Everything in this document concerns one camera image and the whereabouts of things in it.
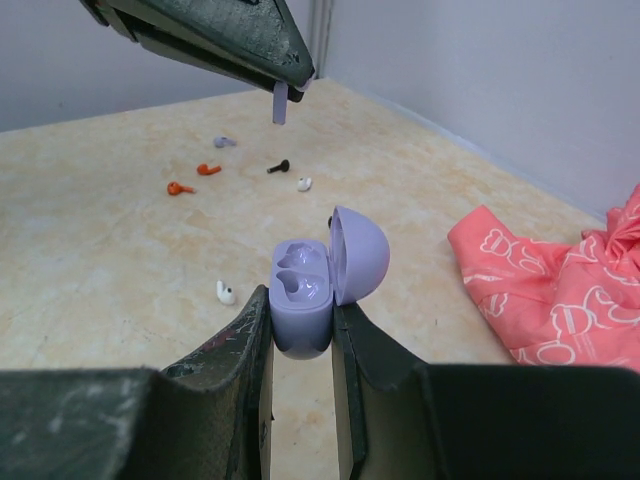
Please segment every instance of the pink fabric with white print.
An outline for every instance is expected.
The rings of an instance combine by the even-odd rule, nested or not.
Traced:
[[[584,231],[575,246],[516,237],[486,207],[448,238],[465,287],[519,363],[640,371],[640,184],[609,210],[606,231]]]

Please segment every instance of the purple earbud case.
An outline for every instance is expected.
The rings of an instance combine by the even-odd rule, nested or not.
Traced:
[[[317,240],[280,243],[271,262],[269,303],[276,346],[295,359],[317,357],[331,343],[333,302],[373,292],[389,268],[389,242],[364,215],[337,206],[329,251]]]

